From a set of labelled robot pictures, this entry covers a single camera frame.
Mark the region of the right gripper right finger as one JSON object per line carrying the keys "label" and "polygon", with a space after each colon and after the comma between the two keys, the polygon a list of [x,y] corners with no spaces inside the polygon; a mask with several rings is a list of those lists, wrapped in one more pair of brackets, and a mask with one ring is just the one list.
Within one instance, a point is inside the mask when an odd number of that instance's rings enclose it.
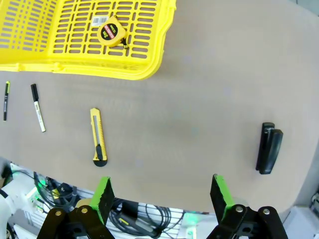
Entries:
{"label": "right gripper right finger", "polygon": [[210,197],[218,221],[209,239],[286,239],[288,236],[274,207],[263,206],[257,211],[236,204],[224,178],[214,174]]}

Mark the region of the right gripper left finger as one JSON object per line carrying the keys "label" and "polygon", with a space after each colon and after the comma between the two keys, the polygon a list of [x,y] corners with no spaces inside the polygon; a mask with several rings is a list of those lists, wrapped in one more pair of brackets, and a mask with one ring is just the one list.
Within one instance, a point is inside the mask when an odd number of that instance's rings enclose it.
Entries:
{"label": "right gripper left finger", "polygon": [[110,177],[103,177],[93,197],[79,201],[71,212],[51,209],[38,233],[38,239],[113,239],[106,223],[115,195]]}

